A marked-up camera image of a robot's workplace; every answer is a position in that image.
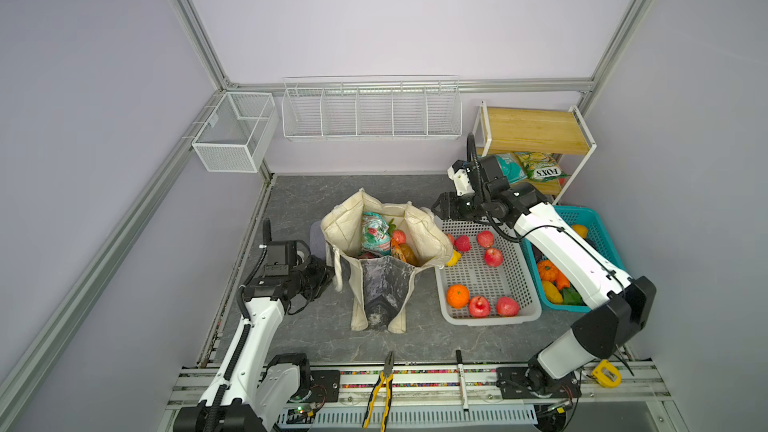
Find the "cream canvas grocery bag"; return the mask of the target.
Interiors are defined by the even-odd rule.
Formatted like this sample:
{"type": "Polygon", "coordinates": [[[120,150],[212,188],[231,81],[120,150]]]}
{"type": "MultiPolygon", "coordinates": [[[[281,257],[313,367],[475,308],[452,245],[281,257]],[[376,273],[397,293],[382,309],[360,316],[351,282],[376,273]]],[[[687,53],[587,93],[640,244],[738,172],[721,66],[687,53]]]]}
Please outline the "cream canvas grocery bag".
{"type": "Polygon", "coordinates": [[[447,235],[436,224],[435,216],[412,203],[382,203],[364,190],[335,206],[322,220],[327,262],[334,268],[334,286],[343,288],[348,279],[353,293],[351,329],[406,331],[406,306],[415,290],[419,274],[429,268],[442,268],[454,251],[447,235]],[[389,233],[402,230],[407,244],[420,259],[419,267],[393,256],[377,256],[361,247],[361,218],[375,212],[389,223],[389,233]]]}

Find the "brown potato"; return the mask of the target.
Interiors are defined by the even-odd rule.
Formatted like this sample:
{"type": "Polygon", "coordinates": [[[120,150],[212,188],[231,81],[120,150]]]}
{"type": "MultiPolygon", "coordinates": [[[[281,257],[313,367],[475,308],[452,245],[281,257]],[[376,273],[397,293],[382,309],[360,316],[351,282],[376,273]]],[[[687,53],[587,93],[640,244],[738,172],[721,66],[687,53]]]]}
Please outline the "brown potato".
{"type": "Polygon", "coordinates": [[[419,267],[421,265],[420,259],[417,257],[415,252],[411,249],[411,247],[407,243],[403,243],[400,245],[400,250],[402,252],[402,255],[405,259],[405,261],[415,267],[419,267]]]}

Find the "orange snack bag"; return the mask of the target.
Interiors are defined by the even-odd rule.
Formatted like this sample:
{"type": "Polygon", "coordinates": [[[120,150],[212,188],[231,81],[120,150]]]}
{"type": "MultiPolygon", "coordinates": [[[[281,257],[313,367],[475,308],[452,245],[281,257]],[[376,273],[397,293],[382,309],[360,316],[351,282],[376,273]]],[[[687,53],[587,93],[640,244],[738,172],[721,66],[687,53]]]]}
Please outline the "orange snack bag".
{"type": "Polygon", "coordinates": [[[396,258],[396,259],[398,259],[398,260],[402,261],[402,262],[405,262],[405,263],[407,263],[407,262],[405,261],[405,259],[404,259],[403,255],[402,255],[402,252],[401,252],[401,250],[400,250],[400,245],[398,245],[398,244],[397,244],[396,242],[394,242],[394,241],[391,243],[391,247],[390,247],[390,255],[391,255],[391,256],[393,256],[394,258],[396,258]]]}

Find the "teal red snack bag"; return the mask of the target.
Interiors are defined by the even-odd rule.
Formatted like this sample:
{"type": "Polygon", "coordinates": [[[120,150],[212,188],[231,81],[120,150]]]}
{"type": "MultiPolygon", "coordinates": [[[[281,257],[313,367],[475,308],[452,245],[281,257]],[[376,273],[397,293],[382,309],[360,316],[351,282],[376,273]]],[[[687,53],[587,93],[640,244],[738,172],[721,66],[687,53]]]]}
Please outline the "teal red snack bag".
{"type": "Polygon", "coordinates": [[[361,247],[364,252],[377,256],[391,253],[391,235],[389,223],[383,215],[364,212],[361,218],[361,247]]]}

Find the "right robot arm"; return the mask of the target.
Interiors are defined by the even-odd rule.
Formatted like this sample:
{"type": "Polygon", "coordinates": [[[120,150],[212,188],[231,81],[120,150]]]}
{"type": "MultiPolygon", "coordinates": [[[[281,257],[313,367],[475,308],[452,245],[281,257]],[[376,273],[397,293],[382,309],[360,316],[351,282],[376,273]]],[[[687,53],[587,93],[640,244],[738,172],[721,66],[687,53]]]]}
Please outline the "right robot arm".
{"type": "Polygon", "coordinates": [[[517,385],[534,396],[550,396],[571,383],[577,369],[610,358],[645,328],[657,293],[653,282],[631,277],[600,255],[533,185],[510,184],[495,157],[478,156],[474,136],[467,137],[466,159],[448,172],[455,189],[434,203],[439,218],[481,223],[509,242],[531,242],[590,309],[529,361],[517,385]]]}

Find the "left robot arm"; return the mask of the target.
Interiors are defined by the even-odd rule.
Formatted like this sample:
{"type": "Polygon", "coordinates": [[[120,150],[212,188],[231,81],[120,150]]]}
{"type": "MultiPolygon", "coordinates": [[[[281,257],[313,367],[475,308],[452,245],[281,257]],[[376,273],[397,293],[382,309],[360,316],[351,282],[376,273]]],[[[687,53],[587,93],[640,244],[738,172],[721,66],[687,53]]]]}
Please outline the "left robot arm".
{"type": "Polygon", "coordinates": [[[292,300],[315,301],[331,284],[333,269],[302,240],[275,240],[271,222],[262,229],[256,266],[239,285],[237,332],[213,381],[195,406],[179,410],[174,431],[275,431],[290,399],[311,395],[307,355],[268,357],[283,319],[298,314],[292,300]]]}

